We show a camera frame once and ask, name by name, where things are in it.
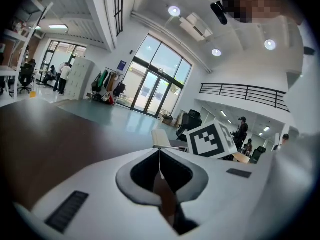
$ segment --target ceiling light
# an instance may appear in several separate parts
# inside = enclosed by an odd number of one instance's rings
[[[265,48],[267,48],[268,50],[274,50],[276,48],[276,43],[275,41],[269,39],[267,41],[264,42],[264,46]]]
[[[219,49],[213,49],[212,54],[213,54],[213,56],[220,57],[221,51]]]
[[[171,6],[168,11],[173,17],[178,17],[180,15],[180,9],[176,6]]]
[[[49,25],[50,29],[67,29],[66,25]]]

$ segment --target black chair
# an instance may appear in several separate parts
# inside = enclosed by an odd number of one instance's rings
[[[190,110],[189,113],[185,113],[182,117],[182,122],[178,130],[176,131],[176,135],[178,136],[178,140],[182,142],[187,142],[187,137],[184,135],[184,131],[191,131],[199,126],[201,126],[201,115],[199,112],[195,110]]]
[[[266,152],[266,149],[264,147],[262,146],[258,147],[257,149],[254,150],[249,162],[252,164],[256,164],[259,161],[261,155],[265,152]]]
[[[22,84],[22,87],[18,88],[20,90],[20,94],[23,90],[27,90],[28,93],[32,90],[28,86],[32,82],[32,76],[35,70],[35,65],[31,64],[24,64],[24,66],[21,67],[21,72],[20,72],[20,78],[19,81]]]

